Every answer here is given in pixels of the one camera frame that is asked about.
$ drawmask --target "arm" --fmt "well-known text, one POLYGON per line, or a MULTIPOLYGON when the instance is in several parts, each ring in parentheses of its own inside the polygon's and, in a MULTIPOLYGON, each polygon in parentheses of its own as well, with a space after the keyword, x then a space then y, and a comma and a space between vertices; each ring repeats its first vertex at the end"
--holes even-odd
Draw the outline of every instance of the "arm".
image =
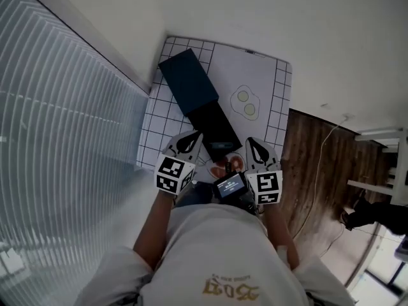
POLYGON ((159 191, 133 250, 154 270, 166 247, 166 233, 174 195, 159 191))
POLYGON ((299 255, 279 205, 267 204, 263 206, 263 209, 265 210, 265 226, 268 230, 269 241, 275 249, 278 246, 286 246, 288 248, 288 263, 291 270, 294 270, 299 266, 299 255))
POLYGON ((116 247, 102 257, 98 270, 74 306, 124 305, 121 300, 137 298, 151 277, 152 269, 139 255, 130 248, 116 247))
POLYGON ((316 255, 293 271, 313 305, 354 306, 347 289, 316 255))

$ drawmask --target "floor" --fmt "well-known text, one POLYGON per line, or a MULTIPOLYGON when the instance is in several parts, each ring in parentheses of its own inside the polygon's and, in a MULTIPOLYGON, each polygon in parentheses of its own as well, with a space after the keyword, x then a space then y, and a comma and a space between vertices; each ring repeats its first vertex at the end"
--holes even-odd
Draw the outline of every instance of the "floor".
MULTIPOLYGON (((352 196, 357 191, 347 185, 347 180, 384 184, 392 155, 381 153, 378 143, 356 142, 352 132, 335 129, 323 147, 313 202, 321 144, 333 127, 321 119, 290 110, 281 161, 284 187, 280 204, 290 232, 296 235, 301 258, 322 255, 341 234, 329 250, 337 262, 328 259, 328 252, 322 260, 330 270, 338 271, 335 274, 346 283, 367 249, 369 233, 374 230, 374 226, 367 226, 363 228, 367 233, 356 230, 350 233, 337 221, 339 208, 352 205, 352 196)), ((369 192, 366 198, 381 201, 386 196, 369 192)))

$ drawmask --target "wooden floor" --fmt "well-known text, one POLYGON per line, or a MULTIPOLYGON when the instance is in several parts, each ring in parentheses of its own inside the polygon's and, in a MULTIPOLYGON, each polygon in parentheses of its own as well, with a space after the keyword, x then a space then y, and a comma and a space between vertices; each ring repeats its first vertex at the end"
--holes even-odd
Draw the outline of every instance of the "wooden floor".
MULTIPOLYGON (((339 234, 338 210, 352 204, 352 195, 357 191, 347 185, 347 180, 384 184, 390 167, 388 158, 391 156, 381 153, 379 144, 356 142, 352 132, 337 128, 323 147, 315 199, 314 184, 321 144, 333 128, 320 119, 290 110, 281 161, 284 186, 280 205, 293 236, 310 212, 295 240, 302 258, 313 253, 320 255, 330 244, 327 237, 339 234)), ((386 197, 367 193, 366 198, 380 201, 386 197)), ((343 248, 346 252, 356 248, 356 242, 345 244, 343 248)))

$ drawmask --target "small screen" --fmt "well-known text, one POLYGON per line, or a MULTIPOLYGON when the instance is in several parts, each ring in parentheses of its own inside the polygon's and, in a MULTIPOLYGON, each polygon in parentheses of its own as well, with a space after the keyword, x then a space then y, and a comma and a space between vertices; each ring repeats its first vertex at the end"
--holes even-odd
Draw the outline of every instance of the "small screen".
POLYGON ((236 175, 232 176, 231 178, 225 180, 224 182, 221 182, 220 184, 217 185, 219 193, 221 197, 228 196, 237 190, 245 187, 244 183, 242 182, 242 179, 237 173, 236 175))

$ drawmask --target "window blind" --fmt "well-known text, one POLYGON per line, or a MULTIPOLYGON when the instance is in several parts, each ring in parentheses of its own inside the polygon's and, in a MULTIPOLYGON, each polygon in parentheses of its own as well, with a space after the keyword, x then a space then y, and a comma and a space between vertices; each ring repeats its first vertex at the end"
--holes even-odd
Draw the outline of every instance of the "window blind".
POLYGON ((110 246, 147 95, 37 0, 0 0, 0 297, 72 305, 110 246))

